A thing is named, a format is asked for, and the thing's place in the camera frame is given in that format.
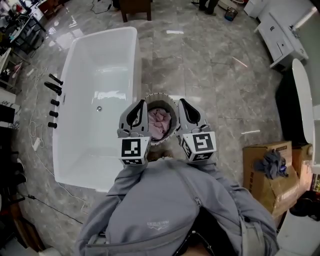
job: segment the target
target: cardboard box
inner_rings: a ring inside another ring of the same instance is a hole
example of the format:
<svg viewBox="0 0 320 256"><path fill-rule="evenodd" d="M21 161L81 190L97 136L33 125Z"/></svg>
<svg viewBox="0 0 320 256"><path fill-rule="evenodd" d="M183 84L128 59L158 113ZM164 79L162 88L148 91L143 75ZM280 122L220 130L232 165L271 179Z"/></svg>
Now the cardboard box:
<svg viewBox="0 0 320 256"><path fill-rule="evenodd" d="M310 190L312 183L312 154L308 154L311 144L292 149L292 166L299 177L298 198L306 191Z"/></svg>
<svg viewBox="0 0 320 256"><path fill-rule="evenodd" d="M278 150L285 158L288 177L268 179L263 171L254 170L255 161L262 160L270 150ZM298 198L299 179L292 166L291 141L244 147L243 186L274 218L292 207Z"/></svg>

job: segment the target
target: white cable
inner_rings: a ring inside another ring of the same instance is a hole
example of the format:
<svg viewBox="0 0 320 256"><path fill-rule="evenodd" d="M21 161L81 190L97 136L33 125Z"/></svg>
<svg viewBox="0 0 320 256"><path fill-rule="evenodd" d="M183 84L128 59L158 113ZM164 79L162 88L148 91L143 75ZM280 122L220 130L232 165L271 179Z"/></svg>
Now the white cable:
<svg viewBox="0 0 320 256"><path fill-rule="evenodd" d="M34 145L34 142L33 142L33 138L36 137L37 135L37 128L38 127L41 127L41 136L39 137L40 139L40 148L44 148L45 147L45 142L43 140L43 123L37 125L36 122L32 121L32 118L35 114L35 111L36 111L36 107L37 107L37 103L38 103L38 82L39 80L45 75L45 73L47 72L48 70L48 67L45 66L40 72L39 72L39 69L35 66L33 66L34 70L36 71L36 75L35 75L35 79L34 79L34 85L33 85L33 88L35 89L35 104L34 104L34 108L33 108L33 111L32 111L32 114L31 114L31 117L30 117L30 122L29 122L29 126L28 126L28 132L29 132L29 137L30 137L30 141L31 141L31 146ZM54 177L55 175L53 174L52 171L50 171L44 164L44 162L42 162L41 158L39 157L39 155L37 154L37 152L35 151L35 155L38 157L40 163L43 165L43 167ZM69 196L73 197L73 198L76 198L76 199L79 199L83 202L83 205L81 207L81 212L84 213L84 214L88 214L86 212L83 211L83 208L85 207L85 204L86 204L86 200L78 197L78 196L75 196L75 195L72 195L65 187L63 187L62 185L60 185L59 182L57 182L58 185L63 188L68 194Z"/></svg>

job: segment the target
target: crumpled cloth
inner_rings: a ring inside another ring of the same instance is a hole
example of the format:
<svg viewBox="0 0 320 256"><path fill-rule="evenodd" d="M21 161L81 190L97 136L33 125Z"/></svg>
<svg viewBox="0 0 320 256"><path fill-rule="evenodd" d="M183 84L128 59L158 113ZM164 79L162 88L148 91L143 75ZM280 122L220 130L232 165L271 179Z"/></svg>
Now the crumpled cloth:
<svg viewBox="0 0 320 256"><path fill-rule="evenodd" d="M263 160L257 160L253 164L253 168L256 171L262 171L268 179L275 179L279 176L288 177L286 159L284 159L279 151L269 150L264 154Z"/></svg>
<svg viewBox="0 0 320 256"><path fill-rule="evenodd" d="M170 129L170 113L167 113L163 108L154 108L148 111L148 117L152 139L161 140Z"/></svg>

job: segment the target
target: jacket sleeve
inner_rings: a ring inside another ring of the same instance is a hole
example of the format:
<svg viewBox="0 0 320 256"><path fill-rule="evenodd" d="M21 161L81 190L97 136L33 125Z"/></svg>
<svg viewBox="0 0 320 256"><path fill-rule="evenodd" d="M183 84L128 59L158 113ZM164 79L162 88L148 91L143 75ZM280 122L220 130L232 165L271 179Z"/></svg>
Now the jacket sleeve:
<svg viewBox="0 0 320 256"><path fill-rule="evenodd" d="M240 186L237 182L231 181L224 177L211 160L200 164L190 165L200 171L210 174L224 186L224 188L232 196L238 208L239 215L243 218L248 218L250 222L255 222L260 225L264 237L265 255L275 255L279 250L276 232L277 229L275 226L275 221L267 209L265 209L262 204L254 199L247 189Z"/></svg>
<svg viewBox="0 0 320 256"><path fill-rule="evenodd" d="M123 200L128 191L139 182L142 172L148 163L137 166L126 166L115 178L114 184L106 197L92 207L80 234L75 242L74 255L84 256L85 246L89 239L105 230L109 219L117 205Z"/></svg>

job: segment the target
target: white basin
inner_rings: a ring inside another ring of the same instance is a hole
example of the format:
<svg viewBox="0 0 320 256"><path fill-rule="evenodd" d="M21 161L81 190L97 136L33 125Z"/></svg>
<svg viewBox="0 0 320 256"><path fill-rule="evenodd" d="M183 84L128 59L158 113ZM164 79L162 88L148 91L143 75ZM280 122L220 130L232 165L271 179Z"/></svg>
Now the white basin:
<svg viewBox="0 0 320 256"><path fill-rule="evenodd" d="M137 30L116 28L74 40L61 80L52 137L55 180L108 191L123 168L119 117L140 99Z"/></svg>

